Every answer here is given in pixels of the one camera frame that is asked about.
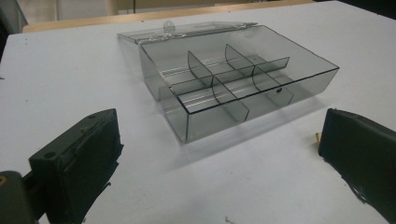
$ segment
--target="black mechanical component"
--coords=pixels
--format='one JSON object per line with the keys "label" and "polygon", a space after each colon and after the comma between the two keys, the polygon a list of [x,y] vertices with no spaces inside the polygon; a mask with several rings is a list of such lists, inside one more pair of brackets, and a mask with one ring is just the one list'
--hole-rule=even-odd
{"label": "black mechanical component", "polygon": [[362,116],[329,109],[318,153],[361,201],[396,223],[396,132]]}
{"label": "black mechanical component", "polygon": [[32,172],[0,173],[0,223],[81,223],[109,185],[123,145],[115,109],[89,115],[37,151]]}

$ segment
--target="hinged lid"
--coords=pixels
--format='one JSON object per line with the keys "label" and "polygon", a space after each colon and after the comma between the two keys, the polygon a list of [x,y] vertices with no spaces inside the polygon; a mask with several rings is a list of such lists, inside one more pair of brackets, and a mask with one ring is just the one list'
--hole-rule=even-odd
{"label": "hinged lid", "polygon": [[193,35],[242,30],[254,25],[257,25],[257,22],[208,21],[175,26],[171,21],[166,21],[163,28],[121,33],[119,37],[135,44],[141,44],[149,41],[164,41]]}

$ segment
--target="transparent plastic container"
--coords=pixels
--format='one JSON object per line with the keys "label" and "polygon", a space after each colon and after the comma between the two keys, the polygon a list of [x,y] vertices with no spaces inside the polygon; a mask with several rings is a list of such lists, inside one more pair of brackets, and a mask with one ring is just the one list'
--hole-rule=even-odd
{"label": "transparent plastic container", "polygon": [[119,34],[181,142],[323,92],[339,67],[256,23],[205,22]]}

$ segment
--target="gray floor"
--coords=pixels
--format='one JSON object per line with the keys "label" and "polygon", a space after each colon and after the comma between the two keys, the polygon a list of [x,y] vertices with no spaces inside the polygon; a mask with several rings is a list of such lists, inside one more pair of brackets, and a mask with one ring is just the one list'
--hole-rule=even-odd
{"label": "gray floor", "polygon": [[59,19],[73,20],[107,16],[107,0],[58,0]]}
{"label": "gray floor", "polygon": [[28,23],[56,21],[56,0],[18,0]]}

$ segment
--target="white tabletop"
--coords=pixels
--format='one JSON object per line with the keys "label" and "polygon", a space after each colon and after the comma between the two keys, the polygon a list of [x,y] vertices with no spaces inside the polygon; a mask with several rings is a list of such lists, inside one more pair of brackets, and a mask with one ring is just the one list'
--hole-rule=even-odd
{"label": "white tabletop", "polygon": [[318,155],[315,133],[330,107],[396,130],[396,21],[339,2],[173,20],[199,21],[256,21],[341,69],[317,97],[181,145],[137,47],[117,38],[164,21],[12,35],[0,65],[0,170],[27,174],[36,151],[115,107],[125,147],[86,223],[387,223]]}

